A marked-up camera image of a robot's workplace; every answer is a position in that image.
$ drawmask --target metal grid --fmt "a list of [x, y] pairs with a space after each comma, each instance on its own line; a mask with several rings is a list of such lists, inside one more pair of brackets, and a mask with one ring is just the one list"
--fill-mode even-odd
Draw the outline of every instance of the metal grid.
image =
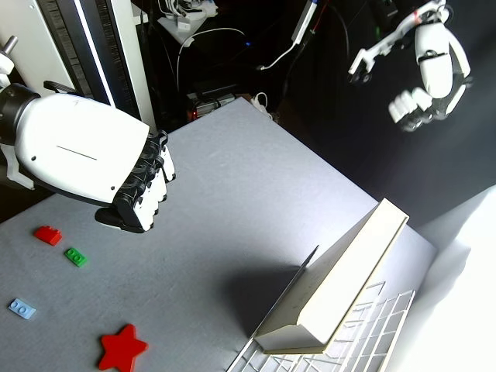
[[325, 354], [265, 355], [253, 340], [227, 372], [372, 372], [384, 370], [415, 291], [379, 301], [385, 283], [371, 285], [346, 315]]

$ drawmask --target robotic arm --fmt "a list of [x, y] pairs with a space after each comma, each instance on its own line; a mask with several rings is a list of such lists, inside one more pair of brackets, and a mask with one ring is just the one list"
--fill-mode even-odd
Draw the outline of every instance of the robotic arm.
[[405, 132], [414, 132], [433, 119], [445, 119], [467, 88], [470, 65], [458, 39], [445, 27], [450, 16], [446, 0], [432, 0], [408, 15], [397, 29], [369, 50], [360, 50], [350, 70], [351, 81], [367, 82], [375, 57], [415, 31], [415, 54], [425, 89], [403, 91], [389, 105], [389, 113]]
[[8, 177], [100, 205], [95, 219], [104, 225], [150, 230], [167, 197], [166, 183], [175, 179], [167, 134], [150, 133], [141, 121], [88, 98], [41, 98], [10, 84], [9, 45], [0, 52], [0, 146]]

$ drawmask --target star-shaped object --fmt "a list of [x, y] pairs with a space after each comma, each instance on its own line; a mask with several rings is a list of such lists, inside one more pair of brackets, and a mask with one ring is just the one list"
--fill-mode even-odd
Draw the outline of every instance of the star-shaped object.
[[148, 349], [148, 344], [136, 338], [136, 327], [128, 324], [117, 335], [102, 336], [102, 345], [105, 349], [98, 368], [107, 370], [117, 368], [120, 372], [133, 372], [134, 360]]

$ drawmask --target dark wall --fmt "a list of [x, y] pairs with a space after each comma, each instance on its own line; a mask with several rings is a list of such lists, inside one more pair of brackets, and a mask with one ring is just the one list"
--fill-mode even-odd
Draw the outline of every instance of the dark wall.
[[[374, 21], [368, 6], [355, 17], [362, 1], [335, 4], [353, 59], [375, 43]], [[291, 79], [289, 99], [317, 142], [314, 150], [375, 198], [403, 208], [414, 226], [496, 184], [496, 2], [449, 4], [455, 16], [448, 27], [465, 47], [474, 86], [443, 122], [406, 134], [388, 115], [395, 95], [422, 86], [412, 48], [379, 59], [368, 85], [347, 84], [350, 61], [331, 12]]]

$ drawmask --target gray table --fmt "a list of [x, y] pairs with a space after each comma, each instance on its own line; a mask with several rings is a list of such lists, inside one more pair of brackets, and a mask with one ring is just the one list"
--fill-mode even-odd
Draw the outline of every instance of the gray table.
[[[127, 323], [150, 344], [136, 372], [225, 370], [315, 246], [376, 205], [242, 99], [173, 133], [170, 150], [177, 180], [144, 235], [58, 195], [0, 225], [2, 371], [96, 370], [100, 336]], [[41, 225], [62, 242], [34, 238]], [[407, 228], [385, 265], [390, 291], [418, 287], [434, 253]], [[30, 321], [7, 309], [15, 297], [37, 308]]]

